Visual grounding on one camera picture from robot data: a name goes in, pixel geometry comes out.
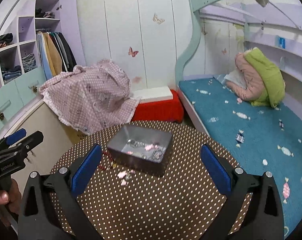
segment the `gingham blanket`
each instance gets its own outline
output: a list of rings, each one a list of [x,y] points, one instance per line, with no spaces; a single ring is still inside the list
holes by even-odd
[[[62,123],[84,134],[130,122],[139,104],[129,98],[128,76],[111,60],[76,65],[45,82],[40,93]]]

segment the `round table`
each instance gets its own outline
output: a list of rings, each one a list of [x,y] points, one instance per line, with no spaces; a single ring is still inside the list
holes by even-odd
[[[201,161],[201,146],[210,144],[232,166],[239,164],[219,143],[192,127],[159,121],[131,124],[171,132],[173,153],[166,174],[158,178],[136,172],[126,186],[121,186],[117,175],[127,170],[126,167],[118,165],[109,171],[97,169],[85,192],[77,198],[80,207],[104,239],[199,239],[226,200],[219,194]],[[94,143],[106,150],[107,143],[121,126],[87,136],[60,158],[51,173],[70,166]],[[104,155],[101,164],[109,166],[109,162]],[[52,195],[52,201],[63,229],[72,233],[55,195]],[[230,233],[240,227],[249,202],[250,195],[247,195]]]

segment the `mint green drawer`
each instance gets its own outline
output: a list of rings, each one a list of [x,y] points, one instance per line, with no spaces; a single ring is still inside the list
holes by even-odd
[[[24,105],[36,97],[38,93],[33,92],[33,87],[39,89],[46,81],[42,67],[37,67],[15,79],[19,95]]]
[[[24,106],[19,96],[15,81],[0,88],[0,112],[5,116],[0,120],[0,129]]]

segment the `blue bed sheet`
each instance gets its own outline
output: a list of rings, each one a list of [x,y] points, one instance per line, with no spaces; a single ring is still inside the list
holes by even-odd
[[[210,136],[228,149],[247,173],[272,172],[282,199],[284,231],[288,236],[302,218],[301,119],[283,103],[276,109],[253,107],[248,102],[238,104],[237,96],[215,79],[181,81],[179,87],[193,102]],[[240,147],[235,140],[239,130],[244,131]],[[285,199],[282,192],[287,180],[290,195]]]

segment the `blue gripper pad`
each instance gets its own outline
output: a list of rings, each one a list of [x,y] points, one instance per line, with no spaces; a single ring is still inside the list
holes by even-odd
[[[231,179],[219,160],[211,152],[211,149],[206,145],[202,146],[201,160],[220,194],[226,196],[230,195]]]
[[[88,183],[96,171],[102,158],[102,148],[96,145],[85,157],[77,172],[71,179],[71,195],[76,198],[83,194]]]
[[[27,135],[26,130],[22,128],[19,131],[15,132],[14,134],[9,135],[6,139],[6,144],[9,146],[14,145],[17,141],[26,137],[26,135]]]

